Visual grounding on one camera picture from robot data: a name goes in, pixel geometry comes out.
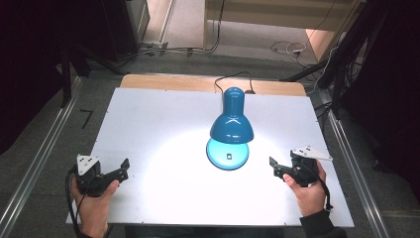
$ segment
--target desk lamp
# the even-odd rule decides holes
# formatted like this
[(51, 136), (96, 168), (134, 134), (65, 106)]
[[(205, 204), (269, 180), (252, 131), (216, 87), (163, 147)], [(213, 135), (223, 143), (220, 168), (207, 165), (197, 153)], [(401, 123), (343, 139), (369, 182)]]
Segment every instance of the desk lamp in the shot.
[(222, 170), (240, 168), (248, 159), (248, 144), (254, 138), (253, 127), (244, 115), (245, 93), (238, 87), (225, 91), (223, 113), (211, 130), (206, 151), (210, 162)]

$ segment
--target aluminum rail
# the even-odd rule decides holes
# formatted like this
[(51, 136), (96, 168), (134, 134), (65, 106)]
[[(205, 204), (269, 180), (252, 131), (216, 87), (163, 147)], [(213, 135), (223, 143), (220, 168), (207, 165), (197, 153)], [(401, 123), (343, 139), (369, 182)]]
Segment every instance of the aluminum rail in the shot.
[[(323, 103), (331, 101), (330, 95), (327, 89), (320, 91), (320, 97)], [(374, 201), (373, 195), (368, 188), (367, 180), (359, 167), (358, 161), (356, 160), (355, 154), (353, 153), (352, 147), (350, 146), (349, 140), (347, 139), (344, 131), (342, 122), (337, 120), (332, 111), (328, 114), (328, 119), (336, 135), (337, 141), (340, 145), (340, 149), (343, 153), (343, 157), (346, 161), (347, 167), (352, 176), (352, 180), (355, 184), (356, 190), (361, 199), (362, 205), (365, 209), (367, 219), (370, 223), (370, 227), (373, 231), (374, 237), (376, 238), (387, 238), (390, 237), (386, 225), (380, 214), (376, 202)]]
[(18, 188), (10, 198), (9, 203), (6, 205), (6, 209), (3, 212), (0, 220), (0, 238), (8, 237), (12, 231), (12, 228), (15, 225), (19, 214), (21, 213), (26, 201), (28, 200), (31, 191), (34, 188), (35, 183), (37, 182), (38, 177), (40, 176), (44, 165), (50, 156), (53, 146), (59, 134), (61, 133), (61, 129), (63, 128), (74, 106), (82, 84), (82, 78), (77, 77), (72, 86), (73, 97), (67, 103), (66, 107), (59, 110), (48, 134), (41, 144), (40, 149), (35, 155)]
[(164, 36), (166, 35), (167, 25), (169, 24), (170, 16), (172, 16), (173, 8), (175, 6), (175, 0), (170, 0), (169, 7), (166, 12), (166, 16), (164, 17), (163, 26), (160, 31), (160, 35), (158, 37), (158, 41), (163, 43)]

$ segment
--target wire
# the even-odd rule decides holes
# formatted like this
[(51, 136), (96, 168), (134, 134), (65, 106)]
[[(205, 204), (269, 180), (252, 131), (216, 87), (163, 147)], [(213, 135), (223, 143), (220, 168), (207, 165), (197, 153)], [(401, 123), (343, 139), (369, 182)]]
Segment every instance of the wire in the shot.
[(327, 117), (328, 117), (328, 113), (330, 113), (331, 106), (332, 106), (332, 104), (328, 105), (324, 109), (324, 111), (319, 116), (317, 116), (317, 118), (321, 117), (321, 133), (322, 133), (322, 135), (325, 135), (325, 123), (327, 122)]
[(350, 53), (350, 56), (347, 58), (347, 62), (345, 64), (345, 77), (344, 77), (344, 84), (341, 88), (341, 93), (345, 93), (347, 89), (349, 89), (352, 84), (355, 82), (354, 76), (359, 72), (359, 67), (364, 65), (364, 60), (362, 63), (356, 62), (358, 55), (361, 53), (363, 46), (367, 43), (368, 38), (366, 38), (363, 42), (359, 42), (356, 48)]
[(215, 86), (217, 86), (221, 91), (222, 91), (222, 97), (223, 97), (223, 89), (222, 89), (222, 87), (220, 87), (219, 86), (219, 84), (217, 84), (217, 82), (218, 81), (220, 81), (220, 80), (222, 80), (222, 79), (224, 79), (224, 78), (227, 78), (227, 77), (233, 77), (233, 76), (237, 76), (237, 75), (239, 75), (239, 74), (242, 74), (242, 73), (247, 73), (248, 74), (248, 76), (249, 76), (249, 78), (250, 78), (250, 87), (251, 87), (251, 91), (253, 92), (253, 93), (255, 93), (254, 92), (254, 89), (253, 89), (253, 82), (252, 82), (252, 77), (251, 77), (251, 74), (248, 72), (248, 71), (240, 71), (240, 72), (237, 72), (237, 73), (235, 73), (235, 74), (232, 74), (232, 75), (228, 75), (228, 76), (223, 76), (223, 77), (219, 77), (219, 78), (217, 78), (215, 81), (214, 81), (214, 85)]
[(318, 26), (316, 26), (316, 28), (312, 31), (312, 33), (311, 33), (311, 35), (309, 36), (309, 38), (308, 38), (308, 41), (306, 42), (306, 44), (305, 44), (305, 49), (306, 49), (306, 45), (308, 45), (308, 43), (309, 43), (309, 40), (311, 39), (311, 37), (312, 37), (312, 35), (315, 33), (315, 31), (316, 30), (318, 30), (318, 28), (325, 22), (325, 20), (327, 20), (327, 18), (328, 18), (328, 16), (330, 15), (330, 13), (331, 13), (331, 10), (333, 10), (333, 7), (334, 7), (334, 5), (336, 4), (336, 1), (337, 0), (334, 0), (334, 2), (333, 2), (333, 4), (331, 4), (331, 7), (330, 7), (330, 9), (328, 10), (328, 12), (327, 12), (327, 15), (324, 17), (324, 19), (322, 20), (322, 22), (320, 22), (319, 24), (318, 24)]
[[(216, 9), (216, 1), (213, 1), (213, 9)], [(216, 15), (216, 11), (213, 11), (213, 21), (212, 21), (212, 42), (214, 43), (214, 19), (215, 19), (215, 15)]]
[(329, 101), (329, 102), (326, 102), (324, 104), (321, 104), (321, 105), (319, 105), (317, 107), (314, 107), (314, 110), (316, 111), (316, 110), (318, 110), (319, 108), (321, 108), (323, 106), (329, 106), (331, 103), (332, 103), (332, 101)]
[(325, 209), (327, 211), (331, 211), (331, 209), (334, 208), (334, 206), (331, 205), (331, 202), (330, 202), (330, 190), (328, 189), (328, 187), (325, 184), (325, 182), (319, 177), (319, 175), (317, 175), (314, 171), (312, 171), (311, 169), (309, 169), (305, 165), (301, 164), (300, 166), (303, 167), (310, 174), (312, 174), (312, 176), (314, 176), (321, 183), (321, 186), (324, 189), (325, 195), (327, 196), (327, 203), (325, 204)]
[(70, 212), (70, 218), (71, 218), (71, 221), (73, 222), (73, 229), (74, 229), (74, 232), (76, 233), (76, 235), (78, 236), (80, 234), (80, 228), (78, 227), (77, 220), (74, 216), (73, 207), (71, 205), (70, 187), (69, 187), (70, 176), (71, 176), (71, 174), (75, 174), (76, 171), (77, 171), (77, 165), (74, 165), (73, 168), (71, 168), (71, 170), (69, 170), (67, 172), (67, 175), (65, 177), (65, 197), (67, 199), (67, 206), (68, 206), (68, 210)]
[(76, 222), (77, 222), (77, 217), (78, 217), (78, 211), (79, 211), (79, 209), (80, 209), (80, 206), (81, 206), (81, 202), (84, 200), (84, 197), (86, 197), (86, 193), (84, 193), (83, 194), (83, 196), (81, 197), (81, 200), (80, 200), (80, 202), (77, 204), (77, 209), (76, 209)]
[(318, 84), (319, 79), (321, 79), (321, 77), (324, 75), (325, 70), (326, 70), (326, 68), (328, 67), (328, 64), (330, 64), (330, 60), (331, 60), (331, 56), (332, 56), (332, 52), (333, 52), (334, 50), (336, 50), (337, 48), (338, 48), (338, 47), (335, 47), (335, 48), (332, 48), (332, 49), (330, 50), (330, 56), (328, 57), (327, 64), (325, 64), (325, 67), (324, 67), (324, 69), (322, 70), (322, 74), (321, 74), (321, 76), (319, 76), (319, 77), (318, 77), (318, 79), (315, 81), (315, 84), (314, 84), (314, 88), (313, 88), (313, 90), (312, 90), (312, 91), (310, 91), (310, 92), (308, 92), (308, 93), (306, 93), (306, 95), (307, 95), (307, 94), (311, 94), (311, 93), (313, 93), (313, 92), (315, 91), (315, 88), (316, 88), (316, 85)]
[[(287, 55), (288, 56), (290, 56), (290, 58), (292, 59), (292, 60), (294, 60), (295, 62), (297, 62), (297, 63), (299, 63), (300, 65), (302, 65), (302, 66), (304, 66), (304, 67), (310, 67), (311, 65), (310, 64), (305, 64), (305, 63), (302, 63), (301, 61), (299, 61), (298, 60), (298, 57), (300, 56), (300, 53), (301, 52), (303, 52), (305, 49), (306, 49), (306, 47), (307, 47), (307, 45), (309, 44), (309, 41), (311, 40), (311, 38), (312, 38), (312, 35), (315, 33), (315, 31), (316, 30), (318, 30), (318, 28), (327, 20), (327, 18), (328, 18), (328, 16), (330, 15), (330, 13), (331, 13), (331, 10), (333, 9), (333, 7), (334, 7), (334, 5), (336, 4), (336, 1), (337, 0), (334, 0), (333, 1), (333, 3), (331, 4), (331, 7), (330, 7), (330, 9), (328, 9), (328, 12), (327, 12), (327, 14), (325, 15), (325, 17), (324, 17), (324, 19), (315, 27), (315, 29), (312, 31), (312, 33), (311, 33), (311, 35), (308, 37), (308, 40), (306, 41), (306, 43), (305, 44), (303, 44), (303, 43), (298, 43), (298, 42), (285, 42), (285, 43), (288, 43), (287, 44), (287, 46), (286, 46), (286, 53), (287, 53)], [(277, 53), (278, 54), (278, 52), (277, 51), (274, 51), (273, 50), (273, 46), (275, 45), (275, 44), (277, 44), (277, 43), (282, 43), (282, 42), (275, 42), (273, 45), (271, 45), (271, 47), (270, 47), (270, 49), (273, 51), (273, 52), (275, 52), (275, 53)], [(293, 51), (293, 53), (295, 54), (295, 56), (293, 56), (291, 53), (290, 53), (290, 51), (289, 51), (289, 47), (290, 46), (292, 46), (292, 45), (297, 45), (297, 44), (300, 44), (300, 45), (302, 45), (303, 46), (303, 48), (301, 48), (301, 49), (298, 49), (298, 50), (294, 50)]]
[(159, 48), (155, 48), (153, 46), (148, 46), (147, 50), (141, 51), (141, 52), (136, 53), (136, 54), (132, 54), (132, 55), (127, 56), (127, 57), (119, 58), (119, 60), (125, 60), (125, 59), (127, 59), (127, 60), (125, 62), (121, 63), (120, 65), (118, 65), (117, 68), (120, 68), (120, 67), (126, 65), (134, 57), (141, 56), (141, 55), (149, 55), (149, 54), (152, 54), (152, 53), (160, 53), (160, 52), (187, 53), (187, 54), (212, 54), (212, 53), (214, 53), (216, 51), (216, 49), (218, 48), (219, 43), (220, 43), (220, 27), (222, 25), (224, 8), (225, 8), (225, 0), (223, 0), (223, 2), (222, 2), (222, 7), (221, 7), (221, 10), (220, 10), (220, 13), (219, 13), (216, 43), (210, 49), (188, 48), (188, 47), (159, 49)]

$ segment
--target lamp cord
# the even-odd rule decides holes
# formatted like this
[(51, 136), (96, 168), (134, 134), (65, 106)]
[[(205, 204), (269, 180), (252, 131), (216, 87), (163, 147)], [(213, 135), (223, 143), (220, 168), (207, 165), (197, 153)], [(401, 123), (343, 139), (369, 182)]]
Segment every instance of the lamp cord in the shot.
[(250, 73), (250, 72), (248, 72), (248, 71), (240, 71), (240, 72), (237, 72), (237, 73), (232, 74), (232, 75), (227, 75), (227, 76), (219, 77), (219, 78), (217, 78), (217, 79), (214, 81), (214, 85), (215, 85), (215, 86), (217, 86), (217, 87), (220, 89), (220, 91), (222, 91), (222, 101), (224, 100), (224, 95), (223, 95), (223, 92), (224, 92), (224, 91), (223, 91), (223, 88), (222, 88), (222, 87), (220, 87), (220, 85), (219, 85), (219, 84), (217, 84), (217, 82), (218, 82), (218, 81), (220, 81), (220, 80), (222, 80), (222, 79), (224, 79), (224, 78), (237, 76), (237, 75), (242, 74), (242, 73), (246, 73), (246, 74), (249, 76), (249, 78), (250, 78), (250, 88), (251, 88), (251, 92), (252, 92), (252, 93), (255, 93), (255, 92), (254, 92), (254, 89), (253, 89), (253, 78), (252, 78), (252, 76), (251, 76), (251, 73)]
[[(75, 173), (77, 173), (77, 165), (74, 165), (71, 168), (71, 170), (69, 170), (67, 172), (67, 175), (65, 177), (65, 197), (66, 197), (66, 200), (67, 200), (68, 211), (70, 212), (70, 218), (71, 218), (71, 221), (73, 223), (74, 233), (76, 234), (77, 237), (79, 237), (81, 235), (81, 231), (80, 231), (80, 228), (77, 224), (78, 211), (79, 211), (79, 208), (80, 208), (80, 205), (81, 205), (83, 199), (86, 197), (87, 194), (83, 194), (83, 197), (81, 198), (80, 202), (77, 204), (76, 214), (74, 214), (73, 207), (71, 205), (71, 196), (70, 196), (71, 190), (70, 190), (69, 185), (70, 185), (70, 176), (71, 176), (71, 174), (75, 174)], [(109, 237), (113, 228), (114, 228), (113, 225), (110, 225), (108, 227), (108, 230), (106, 231), (106, 233), (104, 235), (104, 238)]]

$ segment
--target floor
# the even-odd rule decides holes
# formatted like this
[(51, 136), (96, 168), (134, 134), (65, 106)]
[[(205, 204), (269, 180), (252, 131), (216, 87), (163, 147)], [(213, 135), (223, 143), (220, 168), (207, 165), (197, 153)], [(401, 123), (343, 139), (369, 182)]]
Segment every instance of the floor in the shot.
[[(166, 8), (170, 6), (169, 1), (158, 2)], [(174, 15), (175, 12), (178, 13), (176, 9), (183, 6), (184, 3), (185, 1), (182, 0), (174, 1), (174, 12), (170, 16), (171, 20), (177, 18)], [(179, 33), (179, 31), (173, 31), (173, 24), (175, 24), (175, 21), (167, 22), (168, 29), (163, 34), (161, 42), (158, 41), (161, 32), (156, 35), (157, 38), (151, 37), (148, 41), (155, 44), (168, 42), (171, 47), (181, 46), (177, 45), (176, 40), (170, 37), (170, 34)], [(302, 70), (303, 66), (285, 52), (285, 47), (277, 47), (280, 54), (274, 53), (269, 48), (277, 41), (305, 42), (307, 40), (306, 36), (300, 34), (298, 30), (278, 29), (279, 32), (283, 30), (289, 32), (276, 36), (272, 34), (272, 30), (268, 30), (269, 33), (264, 33), (260, 32), (263, 31), (262, 29), (258, 29), (253, 35), (252, 31), (247, 32), (247, 30), (253, 28), (236, 26), (238, 26), (237, 29), (235, 29), (235, 25), (222, 24), (220, 48), (214, 55), (193, 55), (192, 57), (180, 53), (166, 53), (162, 56), (141, 55), (128, 61), (123, 69), (132, 73), (179, 73), (215, 76), (249, 70), (254, 78), (268, 80), (286, 78)], [(255, 38), (265, 34), (268, 35), (267, 38)], [(249, 41), (243, 41), (235, 39), (234, 36), (240, 36), (243, 39), (248, 37), (241, 36), (252, 37)], [(310, 50), (307, 49), (307, 51), (308, 56), (299, 56), (299, 61), (315, 63), (313, 61), (314, 57), (310, 56)], [(88, 155), (90, 153), (114, 88), (119, 86), (122, 79), (121, 75), (113, 74), (94, 61), (91, 61), (90, 64), (94, 70), (89, 78), (80, 78), (75, 81), (73, 90), (78, 92), (77, 97), (75, 97), (72, 107), (67, 108), (69, 110), (68, 115), (63, 118), (62, 127), (57, 128), (58, 133), (53, 137), (51, 149), (46, 151), (44, 155), (40, 155), (40, 148), (45, 145), (44, 139), (49, 137), (50, 128), (54, 125), (57, 115), (63, 113), (59, 108), (61, 93), (58, 93), (45, 106), (14, 146), (0, 155), (0, 179), (4, 181), (0, 191), (0, 213), (2, 214), (11, 205), (10, 198), (16, 195), (15, 191), (22, 185), (21, 181), (24, 180), (26, 171), (31, 166), (32, 161), (39, 157), (45, 158), (44, 163), (40, 165), (40, 173), (28, 178), (33, 185), (25, 187), (30, 193), (26, 197), (21, 197), (20, 206), (13, 212), (14, 220), (10, 221), (13, 225), (6, 226), (6, 221), (2, 217), (0, 237), (7, 237), (3, 234), (9, 234), (8, 237), (16, 238), (74, 237), (71, 226), (64, 222), (68, 213), (63, 186), (65, 173), (74, 164), (77, 154)], [(312, 90), (314, 83), (312, 75), (300, 81), (306, 85), (308, 91)], [(309, 96), (314, 108), (324, 103), (318, 91)], [(93, 111), (88, 121), (86, 120), (86, 110)], [(317, 114), (322, 112), (322, 107), (316, 110)], [(397, 175), (384, 174), (371, 168), (374, 157), (371, 154), (364, 129), (353, 121), (346, 111), (341, 110), (340, 112), (347, 138), (351, 142), (362, 175), (367, 181), (369, 191), (380, 210), (381, 218), (388, 231), (385, 236), (378, 236), (374, 233), (361, 196), (349, 172), (349, 167), (345, 163), (343, 152), (340, 149), (341, 145), (338, 143), (332, 124), (321, 117), (320, 126), (324, 128), (324, 137), (329, 146), (330, 154), (336, 158), (334, 166), (356, 225), (355, 228), (346, 229), (349, 237), (419, 237), (420, 215), (418, 211), (420, 205), (407, 182)], [(284, 234), (285, 237), (304, 237), (299, 227), (287, 227)], [(114, 226), (110, 237), (123, 236), (124, 227), (122, 225)]]

